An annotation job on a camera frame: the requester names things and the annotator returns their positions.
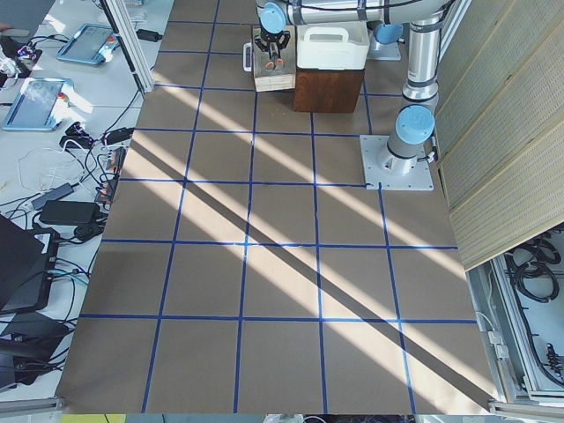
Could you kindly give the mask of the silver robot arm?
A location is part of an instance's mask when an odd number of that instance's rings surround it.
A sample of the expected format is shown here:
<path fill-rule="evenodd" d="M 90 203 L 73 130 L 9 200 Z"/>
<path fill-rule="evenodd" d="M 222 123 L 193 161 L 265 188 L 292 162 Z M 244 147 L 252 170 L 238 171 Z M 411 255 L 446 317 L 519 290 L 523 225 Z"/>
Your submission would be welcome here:
<path fill-rule="evenodd" d="M 418 153 L 434 131 L 438 102 L 439 64 L 443 21 L 450 1 L 257 1 L 256 12 L 265 38 L 288 25 L 312 26 L 337 22 L 380 21 L 409 26 L 407 78 L 403 108 L 387 144 L 377 155 L 388 174 L 408 174 Z"/>
<path fill-rule="evenodd" d="M 404 27 L 402 24 L 380 23 L 374 30 L 375 41 L 382 45 L 397 43 L 402 37 Z"/>

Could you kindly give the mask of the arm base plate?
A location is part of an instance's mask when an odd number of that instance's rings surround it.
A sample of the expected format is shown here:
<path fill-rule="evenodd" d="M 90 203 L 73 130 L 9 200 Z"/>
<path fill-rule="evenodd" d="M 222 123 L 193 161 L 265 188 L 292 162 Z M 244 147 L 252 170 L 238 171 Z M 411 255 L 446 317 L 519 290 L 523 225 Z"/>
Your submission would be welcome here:
<path fill-rule="evenodd" d="M 360 153 L 367 189 L 432 191 L 433 178 L 420 148 L 415 157 L 400 159 L 388 148 L 388 136 L 360 135 Z"/>
<path fill-rule="evenodd" d="M 370 41 L 367 52 L 367 60 L 398 62 L 401 60 L 401 53 L 398 42 L 388 44 L 380 43 L 375 37 Z"/>

